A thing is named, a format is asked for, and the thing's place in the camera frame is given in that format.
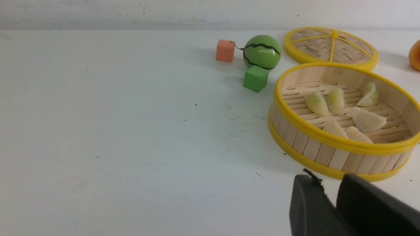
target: table surface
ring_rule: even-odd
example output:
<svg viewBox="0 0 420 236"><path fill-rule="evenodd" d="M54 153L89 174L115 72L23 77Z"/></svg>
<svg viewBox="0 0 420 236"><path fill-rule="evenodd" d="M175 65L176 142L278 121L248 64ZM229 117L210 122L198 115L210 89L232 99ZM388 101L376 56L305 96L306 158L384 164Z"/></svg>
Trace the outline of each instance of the table surface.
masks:
<svg viewBox="0 0 420 236"><path fill-rule="evenodd" d="M420 31L349 32L420 101L407 58ZM1 235L290 235L303 167L267 117L297 63L283 52L254 93L239 50L215 60L219 39L257 34L286 31L0 31ZM418 154L374 184L420 210ZM335 202L340 182L323 178Z"/></svg>

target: steamer basket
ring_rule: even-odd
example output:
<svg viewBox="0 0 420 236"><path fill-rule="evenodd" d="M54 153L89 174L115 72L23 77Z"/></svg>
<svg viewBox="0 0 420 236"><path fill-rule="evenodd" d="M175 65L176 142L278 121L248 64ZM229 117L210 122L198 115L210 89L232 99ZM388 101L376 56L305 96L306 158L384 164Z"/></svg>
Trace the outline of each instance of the steamer basket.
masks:
<svg viewBox="0 0 420 236"><path fill-rule="evenodd" d="M336 29L306 27L284 37L284 51L301 64L331 62L371 71L379 61L376 49L363 39Z"/></svg>
<svg viewBox="0 0 420 236"><path fill-rule="evenodd" d="M326 121L353 126L351 111L362 98L360 87L373 82L379 93L376 106L362 108L387 117L379 131L366 134L374 144L361 143L322 130ZM316 90L326 96L333 88L344 90L345 114L322 117L305 105ZM278 145L302 165L332 178L355 173L367 181L396 174L420 141L420 106L387 79L354 66L309 63L286 71L277 81L269 127Z"/></svg>

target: orange fruit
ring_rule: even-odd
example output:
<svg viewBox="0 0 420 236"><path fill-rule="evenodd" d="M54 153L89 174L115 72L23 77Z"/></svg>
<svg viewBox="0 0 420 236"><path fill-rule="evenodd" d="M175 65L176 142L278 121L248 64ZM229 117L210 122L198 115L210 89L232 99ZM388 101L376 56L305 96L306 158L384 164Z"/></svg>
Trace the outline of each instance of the orange fruit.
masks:
<svg viewBox="0 0 420 236"><path fill-rule="evenodd" d="M408 61L414 69L420 71L420 40L411 47L408 53Z"/></svg>

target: white wall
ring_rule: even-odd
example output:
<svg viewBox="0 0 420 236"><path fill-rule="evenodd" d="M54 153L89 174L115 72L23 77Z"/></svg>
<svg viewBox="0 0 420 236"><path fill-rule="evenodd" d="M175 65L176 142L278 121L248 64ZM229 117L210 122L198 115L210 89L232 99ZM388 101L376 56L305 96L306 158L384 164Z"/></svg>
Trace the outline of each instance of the white wall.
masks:
<svg viewBox="0 0 420 236"><path fill-rule="evenodd" d="M0 0L0 29L420 29L420 0Z"/></svg>

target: yellow rim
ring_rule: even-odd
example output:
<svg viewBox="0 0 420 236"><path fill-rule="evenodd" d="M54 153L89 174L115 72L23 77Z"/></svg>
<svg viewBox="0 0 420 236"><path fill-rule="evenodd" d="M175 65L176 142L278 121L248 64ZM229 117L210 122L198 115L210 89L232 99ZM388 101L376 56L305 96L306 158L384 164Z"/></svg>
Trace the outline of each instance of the yellow rim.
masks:
<svg viewBox="0 0 420 236"><path fill-rule="evenodd" d="M381 77L380 75L377 75L369 71L365 71L360 68L356 68L354 66L348 66L348 65L343 65L343 64L337 64L337 63L331 64L328 62L310 63L310 64L304 64L304 65L293 67L287 70L286 72L284 72L278 79L277 84L276 84L276 89L274 91L274 98L275 98L274 100L276 102L277 109L280 110L282 115L295 128L305 133L307 136L315 139L316 141L324 143L328 146L338 148L347 152L362 154L362 155L387 156L387 155L399 154L399 153L411 150L420 142L420 133L417 133L416 135L414 135L412 138L408 140L396 142L396 143L390 143L390 144L362 143L362 142L344 139L344 138L332 135L306 122L304 119L299 117L294 111L292 111L292 109L290 109L290 107L286 104L286 102L281 97L281 81L285 79L285 77L291 72L302 69L302 68L311 67L311 66L329 66L329 67L346 68L346 69L365 73L369 76L373 76L376 79L379 79L385 83L388 83L392 87L398 89L416 106L416 109L418 110L418 112L420 112L420 105L409 93L404 91L401 87L399 87L395 83L387 80L384 77Z"/></svg>
<svg viewBox="0 0 420 236"><path fill-rule="evenodd" d="M362 48L360 48L357 45L353 44L352 42L349 42L348 40L345 40L344 39L344 41L346 41L349 44L352 44L354 47L359 48L359 50L361 52L363 52L367 56L371 57L371 59L368 62L358 63L358 64L351 64L354 67L357 67L357 68L360 68L360 69L363 69L363 70L367 70L367 71L371 71L371 70L373 70L375 68L376 64L379 61L379 54L376 51L376 49L372 45L370 45L368 42L364 41L363 39L361 39L361 38L359 38L359 37L357 37L355 35L352 35L352 34L349 34L349 33L343 32L343 31L329 29L329 28L305 27L305 28L294 29L294 30L290 31L289 33L287 33L286 36L284 37L284 45L283 45L284 51L286 52L286 54L290 58L292 58L293 60L295 60L296 62L298 62L300 64L313 63L313 62L322 62L322 63L325 63L326 62L325 60L321 60L319 58L311 57L311 56L308 56L308 55L304 54L303 52L299 51L293 45L292 41L290 40L292 34L298 32L298 31L301 31L303 29L312 29L312 30L316 30L316 31L325 33L327 35L325 35L325 36L319 36L319 37L332 37L333 38L333 41L332 41L333 43L334 43L334 39L336 37L338 37L338 34L339 33L342 34L342 35L345 35L345 36L353 37L353 38L355 38L355 39L357 39L357 40L362 41L363 43L365 43L372 50L372 56L370 56L369 54L367 54ZM327 33L327 32L325 32L325 30L332 31L332 33L331 34L330 33ZM333 48L332 48L331 55L330 55L330 62L328 62L328 63L333 63L333 64L339 64L339 65L341 65L340 63L332 62L332 55L333 55Z"/></svg>
<svg viewBox="0 0 420 236"><path fill-rule="evenodd" d="M274 140L277 142L277 144L283 149L283 151L285 151L289 156L291 156L293 159L295 159L295 161L299 162L300 164L304 165L305 167L307 167L307 168L309 168L313 171L316 171L320 174L323 174L323 175L331 177L331 178L342 179L344 174L346 174L346 172L343 172L343 171L340 171L340 170L335 170L335 169L328 168L326 166L320 165L320 164L306 158L305 156L303 156L302 154L300 154L296 150L294 150L292 147L290 147L277 134L276 130L274 129L274 126L273 126L273 123L271 121L270 116L268 116L268 127L270 128L270 133L273 136ZM360 176L361 178L364 178L366 181L369 181L369 182L381 181L381 180L390 178L390 177L394 176L395 174L397 174L398 171L401 170L401 168L405 165L405 163L407 163L407 161L409 159L410 158L407 158L407 160L404 162L404 164L402 164L401 167L399 167L396 170L390 171L390 172L374 174L374 175L361 175L361 174L356 174L356 175Z"/></svg>

